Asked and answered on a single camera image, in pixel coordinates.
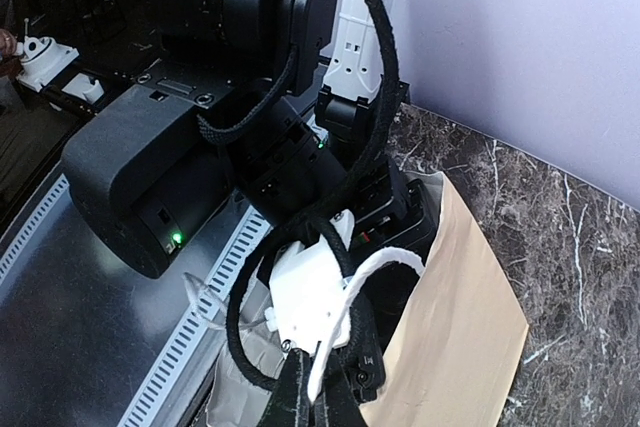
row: white robot part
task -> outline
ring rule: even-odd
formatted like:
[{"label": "white robot part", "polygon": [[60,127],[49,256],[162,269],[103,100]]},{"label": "white robot part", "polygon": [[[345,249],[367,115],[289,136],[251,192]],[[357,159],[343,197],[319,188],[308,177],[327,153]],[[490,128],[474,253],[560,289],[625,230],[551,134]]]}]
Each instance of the white robot part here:
[{"label": "white robot part", "polygon": [[51,37],[26,37],[18,45],[18,53],[24,69],[18,82],[34,92],[40,92],[79,56],[76,49],[60,45]]},{"label": "white robot part", "polygon": [[65,94],[73,95],[79,99],[94,105],[104,95],[104,89],[97,79],[92,79],[86,74],[76,75],[71,82],[64,86]]},{"label": "white robot part", "polygon": [[[355,226],[353,214],[344,211],[332,223],[348,246]],[[273,309],[265,312],[269,329],[278,330],[283,344],[315,355],[345,295],[340,266],[326,239],[320,237],[307,249],[300,242],[289,246],[273,268],[269,289],[273,300]],[[350,336],[351,319],[347,315],[333,347],[344,347]]]},{"label": "white robot part", "polygon": [[[393,0],[383,0],[391,12]],[[380,90],[382,58],[375,28],[364,0],[342,0],[338,33],[324,84],[333,95],[372,101]]]}]

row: white plastic part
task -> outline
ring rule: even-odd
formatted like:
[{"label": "white plastic part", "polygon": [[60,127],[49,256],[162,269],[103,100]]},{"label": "white plastic part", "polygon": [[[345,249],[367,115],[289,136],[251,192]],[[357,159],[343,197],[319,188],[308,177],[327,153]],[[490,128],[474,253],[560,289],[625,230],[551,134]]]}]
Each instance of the white plastic part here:
[{"label": "white plastic part", "polygon": [[[355,226],[353,214],[344,211],[332,223],[348,246]],[[326,239],[320,237],[306,250],[300,242],[292,244],[274,266],[269,289],[273,300],[269,322],[277,326],[280,341],[315,355],[318,343],[339,315],[335,308],[344,299],[340,266]],[[345,315],[333,347],[347,345],[350,335],[351,319]]]},{"label": "white plastic part", "polygon": [[327,326],[323,332],[318,354],[313,362],[313,367],[311,367],[309,383],[307,384],[307,395],[309,396],[311,405],[315,403],[320,394],[322,378],[324,376],[324,370],[327,367],[329,354],[331,353],[331,349],[335,348],[333,347],[335,339],[340,336],[340,322],[348,315],[351,304],[353,304],[354,299],[360,292],[360,289],[362,289],[366,280],[376,271],[392,262],[399,262],[412,267],[420,277],[422,277],[424,273],[424,264],[419,255],[397,247],[387,247],[375,252],[358,267],[353,279],[345,289],[345,295],[338,300],[338,305],[331,307],[332,311],[338,315],[333,317],[331,325]]},{"label": "white plastic part", "polygon": [[104,95],[104,89],[97,79],[92,79],[86,74],[76,75],[71,82],[64,86],[62,91],[65,94],[73,95],[89,102],[91,105],[95,104]]},{"label": "white plastic part", "polygon": [[79,56],[76,49],[60,45],[51,37],[26,37],[19,49],[24,71],[18,82],[34,92],[40,92]]},{"label": "white plastic part", "polygon": [[267,329],[269,329],[269,332],[275,332],[278,330],[278,321],[276,320],[276,313],[273,310],[273,307],[265,309],[264,318],[267,321]]},{"label": "white plastic part", "polygon": [[[391,12],[393,0],[383,0]],[[373,21],[364,0],[342,0],[338,33],[324,84],[333,95],[372,101],[380,90],[382,57]]]}]

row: white wall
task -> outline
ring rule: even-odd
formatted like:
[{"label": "white wall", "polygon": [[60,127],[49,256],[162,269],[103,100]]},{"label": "white wall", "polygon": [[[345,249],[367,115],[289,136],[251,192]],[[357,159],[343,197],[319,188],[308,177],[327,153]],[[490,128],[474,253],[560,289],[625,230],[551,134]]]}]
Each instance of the white wall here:
[{"label": "white wall", "polygon": [[396,0],[414,103],[640,209],[640,0]]}]

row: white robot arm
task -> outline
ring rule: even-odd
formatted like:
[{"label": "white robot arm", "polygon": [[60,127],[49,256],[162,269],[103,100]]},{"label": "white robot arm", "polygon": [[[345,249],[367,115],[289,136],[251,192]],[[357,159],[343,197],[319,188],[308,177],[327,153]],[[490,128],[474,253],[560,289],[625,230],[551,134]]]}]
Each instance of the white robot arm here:
[{"label": "white robot arm", "polygon": [[[393,0],[383,0],[391,12]],[[382,59],[376,32],[364,0],[342,0],[336,46],[324,84],[331,94],[371,102],[380,89]]]},{"label": "white robot arm", "polygon": [[[51,37],[29,37],[29,19],[25,19],[24,42],[18,42],[16,55],[20,57],[23,71],[18,75],[18,82],[25,87],[40,93],[63,70],[79,57],[77,49],[58,44]],[[104,95],[104,89],[98,79],[79,72],[64,87],[67,95],[94,105]],[[60,110],[55,104],[51,106]]]}]

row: perforated metal strip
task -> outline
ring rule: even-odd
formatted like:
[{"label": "perforated metal strip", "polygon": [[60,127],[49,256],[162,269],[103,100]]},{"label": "perforated metal strip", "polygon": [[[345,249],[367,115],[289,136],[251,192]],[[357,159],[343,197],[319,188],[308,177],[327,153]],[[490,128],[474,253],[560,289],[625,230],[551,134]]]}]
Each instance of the perforated metal strip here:
[{"label": "perforated metal strip", "polygon": [[15,264],[16,260],[20,256],[22,250],[26,247],[29,240],[38,229],[38,226],[42,223],[49,211],[56,205],[56,202],[62,197],[62,195],[69,188],[69,182],[64,175],[53,184],[53,187],[49,189],[44,199],[40,201],[35,208],[31,217],[24,223],[20,232],[13,238],[13,241],[9,244],[9,247],[5,251],[2,258],[0,258],[0,283],[4,281],[7,274],[11,270],[11,267]]},{"label": "perforated metal strip", "polygon": [[[268,229],[269,223],[255,209],[249,208],[206,279],[221,299],[227,298],[245,258]],[[209,320],[213,320],[219,311],[218,306],[204,296],[198,300],[198,309]],[[120,420],[119,427],[152,424],[206,331],[204,322],[190,309],[182,316]]]}]

